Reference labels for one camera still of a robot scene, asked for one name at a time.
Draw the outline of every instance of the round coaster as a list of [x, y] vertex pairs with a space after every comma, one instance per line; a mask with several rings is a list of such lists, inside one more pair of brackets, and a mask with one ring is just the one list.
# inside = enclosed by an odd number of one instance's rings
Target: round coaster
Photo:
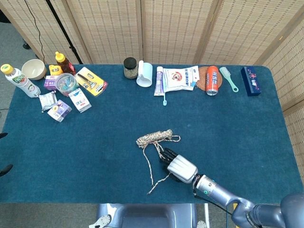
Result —
[[[203, 91], [206, 91], [206, 74], [207, 74], [208, 66], [202, 66], [199, 68], [199, 81], [197, 81], [196, 85]], [[218, 74], [218, 86], [222, 85], [223, 78], [222, 75]]]

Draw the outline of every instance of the floor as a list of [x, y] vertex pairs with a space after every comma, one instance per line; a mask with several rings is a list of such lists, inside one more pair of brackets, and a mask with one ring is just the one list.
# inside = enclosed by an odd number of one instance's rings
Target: floor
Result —
[[[21, 69], [26, 61], [35, 58], [32, 50], [25, 50], [22, 47], [22, 37], [11, 24], [0, 23], [0, 31], [1, 65], [9, 63]], [[2, 130], [15, 86], [3, 75], [0, 76], [0, 85], [0, 130]], [[0, 227], [84, 228], [95, 223], [96, 212], [96, 204], [7, 203], [0, 206]], [[203, 205], [197, 205], [197, 212], [198, 219], [204, 220]], [[209, 216], [211, 228], [235, 228], [230, 218], [228, 218], [228, 226], [226, 225], [226, 213], [213, 205], [209, 205]]]

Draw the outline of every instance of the glass jar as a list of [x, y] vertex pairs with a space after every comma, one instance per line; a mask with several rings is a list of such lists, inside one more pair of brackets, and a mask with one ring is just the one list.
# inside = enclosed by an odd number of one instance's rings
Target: glass jar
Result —
[[136, 59], [133, 57], [128, 57], [123, 62], [123, 72], [124, 76], [128, 79], [135, 79], [138, 75], [138, 66]]

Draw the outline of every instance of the blue box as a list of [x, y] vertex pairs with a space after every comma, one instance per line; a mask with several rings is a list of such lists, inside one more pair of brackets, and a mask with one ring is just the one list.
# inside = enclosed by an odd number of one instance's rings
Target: blue box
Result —
[[258, 96], [261, 88], [257, 80], [257, 74], [253, 66], [245, 66], [241, 69], [245, 88], [248, 96]]

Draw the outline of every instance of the table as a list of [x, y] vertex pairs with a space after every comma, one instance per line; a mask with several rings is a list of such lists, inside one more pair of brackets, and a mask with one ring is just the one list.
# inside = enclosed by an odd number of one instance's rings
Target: table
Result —
[[[227, 66], [239, 87], [227, 80], [210, 97], [200, 89], [169, 92], [168, 104], [154, 97], [153, 85], [139, 87], [123, 76], [122, 65], [87, 67], [109, 83], [98, 97], [82, 89], [92, 107], [72, 107], [59, 123], [41, 113], [37, 98], [16, 89], [0, 140], [2, 166], [13, 169], [0, 178], [0, 202], [193, 203], [192, 186], [167, 179], [151, 195], [147, 162], [135, 141], [172, 129], [180, 142], [163, 142], [231, 192], [255, 203], [278, 203], [301, 191], [302, 183], [271, 72], [255, 66], [262, 94], [248, 97], [240, 70]], [[186, 65], [164, 67], [184, 68]], [[35, 81], [42, 93], [43, 80]], [[155, 180], [166, 174], [153, 146], [146, 150]]]

